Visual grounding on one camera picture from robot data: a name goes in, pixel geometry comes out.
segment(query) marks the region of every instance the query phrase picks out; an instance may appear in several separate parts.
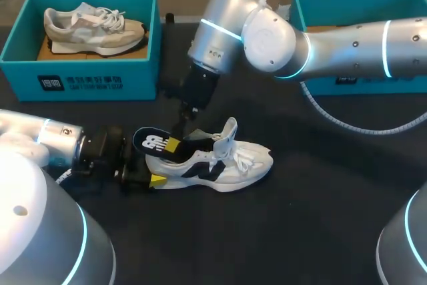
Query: white shoelace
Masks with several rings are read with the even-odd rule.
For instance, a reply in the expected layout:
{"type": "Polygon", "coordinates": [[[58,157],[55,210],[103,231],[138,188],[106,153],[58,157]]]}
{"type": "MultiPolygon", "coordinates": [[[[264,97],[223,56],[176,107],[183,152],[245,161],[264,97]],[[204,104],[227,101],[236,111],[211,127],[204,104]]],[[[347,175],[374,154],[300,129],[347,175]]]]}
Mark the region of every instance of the white shoelace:
{"type": "MultiPolygon", "coordinates": [[[[215,133],[214,137],[221,137],[221,134],[215,133]]],[[[216,161],[223,160],[231,160],[235,161],[238,169],[242,173],[246,173],[253,165],[254,165],[254,157],[249,153],[244,152],[243,150],[239,150],[236,148],[236,143],[234,143],[234,147],[230,148],[223,156],[221,157],[213,157],[216,161]]]]}
{"type": "Polygon", "coordinates": [[[102,19],[102,22],[97,23],[94,26],[97,27],[102,25],[112,31],[122,30],[125,27],[125,18],[123,17],[124,13],[125,11],[120,13],[118,10],[98,7],[95,10],[95,14],[102,19]]]}

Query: black tablecloth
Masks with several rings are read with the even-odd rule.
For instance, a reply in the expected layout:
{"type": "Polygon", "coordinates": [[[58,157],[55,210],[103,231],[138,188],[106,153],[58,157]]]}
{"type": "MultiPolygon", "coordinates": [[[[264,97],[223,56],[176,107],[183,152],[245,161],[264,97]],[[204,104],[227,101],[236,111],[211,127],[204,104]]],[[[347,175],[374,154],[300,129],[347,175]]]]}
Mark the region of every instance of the black tablecloth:
{"type": "MultiPolygon", "coordinates": [[[[195,25],[163,26],[161,76],[187,72],[195,25]]],[[[9,29],[0,29],[0,48],[9,29]]],[[[427,95],[321,97],[353,125],[388,129],[427,110],[427,95]]],[[[179,103],[156,101],[19,103],[0,73],[0,108],[94,129],[170,129],[179,103]]],[[[357,135],[320,116],[297,83],[256,73],[244,61],[222,77],[192,123],[219,132],[229,116],[237,138],[268,146],[271,174],[247,189],[209,188],[122,195],[113,184],[81,205],[111,236],[117,285],[380,284],[376,241],[424,182],[427,124],[389,137],[357,135]]]]}

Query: sneaker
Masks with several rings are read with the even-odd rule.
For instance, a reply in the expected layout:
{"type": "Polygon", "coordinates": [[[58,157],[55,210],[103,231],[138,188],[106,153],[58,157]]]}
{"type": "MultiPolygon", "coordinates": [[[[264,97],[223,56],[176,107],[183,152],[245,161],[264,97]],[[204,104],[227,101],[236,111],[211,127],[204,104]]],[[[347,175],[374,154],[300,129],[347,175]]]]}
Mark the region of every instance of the sneaker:
{"type": "Polygon", "coordinates": [[[270,150],[258,144],[235,141],[237,129],[237,121],[231,117],[221,133],[212,135],[195,131],[185,139],[210,137],[214,140],[213,150],[197,150],[190,159],[180,164],[146,155],[150,172],[167,178],[166,184],[155,188],[176,189],[205,185],[219,192],[232,192],[263,178],[273,165],[270,150]]]}
{"type": "Polygon", "coordinates": [[[44,25],[53,53],[92,51],[102,56],[123,53],[142,41],[145,28],[123,13],[82,3],[73,11],[45,10],[44,25]]]}

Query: white cable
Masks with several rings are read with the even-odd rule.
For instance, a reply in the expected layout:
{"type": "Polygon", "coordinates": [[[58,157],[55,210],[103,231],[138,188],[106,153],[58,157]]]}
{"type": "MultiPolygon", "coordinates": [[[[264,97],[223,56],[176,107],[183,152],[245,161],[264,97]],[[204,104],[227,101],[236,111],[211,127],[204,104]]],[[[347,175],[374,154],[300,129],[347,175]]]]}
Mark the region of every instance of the white cable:
{"type": "Polygon", "coordinates": [[[339,125],[341,127],[344,127],[348,130],[356,131],[358,133],[364,133],[366,135],[392,135],[395,133],[401,133],[403,131],[411,129],[411,128],[415,127],[416,125],[421,124],[423,121],[425,121],[427,119],[427,112],[426,112],[426,113],[423,113],[417,119],[410,121],[409,123],[405,123],[402,126],[395,127],[392,129],[370,130],[370,129],[359,128],[359,127],[349,125],[348,123],[344,123],[343,121],[336,119],[334,116],[332,116],[330,113],[328,113],[322,107],[320,107],[320,105],[313,98],[312,94],[310,93],[306,84],[303,81],[301,82],[301,87],[302,87],[302,90],[304,91],[304,93],[306,94],[306,96],[308,97],[308,99],[310,100],[310,103],[312,103],[314,108],[316,108],[316,110],[318,112],[320,112],[326,119],[332,121],[333,123],[336,123],[337,125],[339,125]]]}
{"type": "Polygon", "coordinates": [[[71,168],[67,170],[64,174],[60,175],[60,177],[56,180],[56,184],[59,185],[64,180],[66,180],[69,176],[71,176],[71,168]]]}

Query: glowing blue ring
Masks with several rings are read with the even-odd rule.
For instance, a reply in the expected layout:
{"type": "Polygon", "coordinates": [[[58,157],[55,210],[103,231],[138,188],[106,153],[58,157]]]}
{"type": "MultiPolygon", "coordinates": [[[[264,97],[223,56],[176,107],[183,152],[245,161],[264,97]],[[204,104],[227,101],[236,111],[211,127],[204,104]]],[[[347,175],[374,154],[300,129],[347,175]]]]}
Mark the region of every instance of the glowing blue ring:
{"type": "Polygon", "coordinates": [[[392,74],[390,73],[390,70],[388,69],[388,63],[387,63],[387,35],[388,35],[388,28],[390,27],[390,23],[392,21],[389,20],[384,25],[384,31],[382,32],[382,65],[384,66],[384,73],[386,73],[386,76],[389,78],[393,78],[392,74]]]}
{"type": "Polygon", "coordinates": [[[424,263],[424,261],[422,260],[421,256],[419,255],[419,253],[417,252],[414,242],[412,241],[411,238],[411,234],[409,233],[409,223],[408,223],[408,216],[409,216],[409,207],[411,206],[412,200],[414,199],[415,195],[418,192],[416,192],[412,198],[409,200],[408,205],[406,205],[406,210],[405,210],[405,231],[406,231],[406,237],[408,238],[408,242],[409,242],[409,246],[411,247],[412,253],[414,253],[414,256],[416,258],[416,260],[418,261],[418,263],[420,263],[422,269],[427,273],[427,265],[424,263]]]}
{"type": "Polygon", "coordinates": [[[300,68],[300,70],[298,70],[295,74],[293,74],[291,76],[285,76],[285,77],[278,77],[278,76],[276,76],[276,78],[278,78],[278,79],[289,79],[289,78],[293,78],[293,77],[297,76],[297,74],[299,74],[301,71],[303,71],[304,68],[307,66],[308,60],[310,59],[310,55],[312,53],[312,43],[310,43],[310,38],[308,38],[308,36],[305,33],[303,33],[303,35],[307,39],[307,44],[308,44],[308,53],[307,53],[306,62],[303,64],[303,66],[300,68]]]}
{"type": "Polygon", "coordinates": [[[39,135],[37,136],[37,143],[38,144],[40,144],[40,140],[41,140],[41,136],[43,135],[43,133],[45,132],[45,130],[46,130],[46,127],[47,127],[47,124],[50,122],[51,120],[50,119],[45,119],[45,121],[43,122],[43,126],[41,126],[41,129],[40,129],[40,132],[39,132],[39,135]]]}
{"type": "Polygon", "coordinates": [[[79,253],[79,256],[77,257],[77,260],[75,261],[74,267],[70,271],[68,277],[64,280],[62,285],[68,285],[68,283],[70,283],[71,279],[74,277],[77,269],[79,268],[79,265],[80,265],[81,260],[83,258],[83,254],[85,253],[85,249],[86,249],[86,241],[87,241],[86,218],[85,218],[85,214],[83,213],[83,210],[80,208],[80,206],[79,206],[79,210],[81,213],[81,217],[83,218],[83,241],[81,243],[80,253],[79,253]]]}
{"type": "Polygon", "coordinates": [[[220,27],[220,26],[216,25],[215,23],[212,23],[211,21],[208,21],[206,19],[200,19],[200,22],[204,23],[204,24],[206,24],[206,25],[208,25],[208,26],[210,26],[212,28],[215,28],[218,31],[221,31],[222,33],[225,33],[225,34],[227,34],[229,36],[232,36],[233,38],[236,38],[239,41],[242,41],[242,37],[240,37],[239,35],[236,35],[235,33],[232,33],[231,31],[229,31],[229,30],[227,30],[227,29],[225,29],[223,27],[220,27]]]}

